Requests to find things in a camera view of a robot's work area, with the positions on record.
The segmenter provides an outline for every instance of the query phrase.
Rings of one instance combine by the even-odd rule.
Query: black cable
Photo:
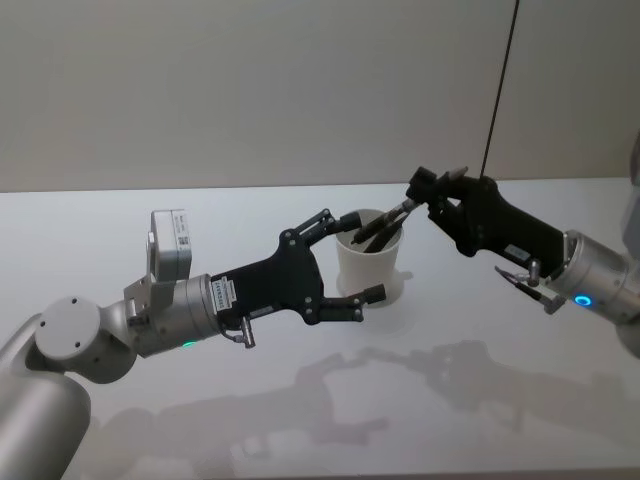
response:
[[[511,18],[511,29],[509,30],[509,39],[507,40],[507,50],[504,52],[504,60],[502,62],[502,72],[500,73],[500,83],[498,84],[498,94],[496,102],[493,105],[493,115],[491,115],[491,126],[489,127],[489,136],[487,144],[484,147],[484,157],[482,159],[482,168],[480,176],[484,176],[484,169],[487,166],[487,158],[489,157],[489,147],[491,146],[491,136],[493,135],[493,126],[496,123],[496,115],[498,114],[498,105],[500,104],[500,95],[502,95],[502,84],[504,83],[504,75],[507,71],[507,62],[509,61],[509,52],[511,51],[511,40],[513,40],[513,30],[516,26],[516,18],[518,17],[518,8],[520,8],[520,0],[516,0],[513,7],[513,17]]]

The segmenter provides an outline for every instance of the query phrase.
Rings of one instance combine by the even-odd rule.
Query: white table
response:
[[[397,204],[403,185],[0,195],[0,337],[66,295],[111,303],[145,268],[153,209],[185,208],[192,274],[270,255],[324,207]],[[560,229],[622,249],[625,180],[503,182]],[[90,430],[66,480],[196,479],[640,467],[640,360],[576,305],[555,316],[416,212],[399,300],[363,324],[255,322],[257,348],[222,338],[82,381]],[[335,295],[334,240],[315,247]]]

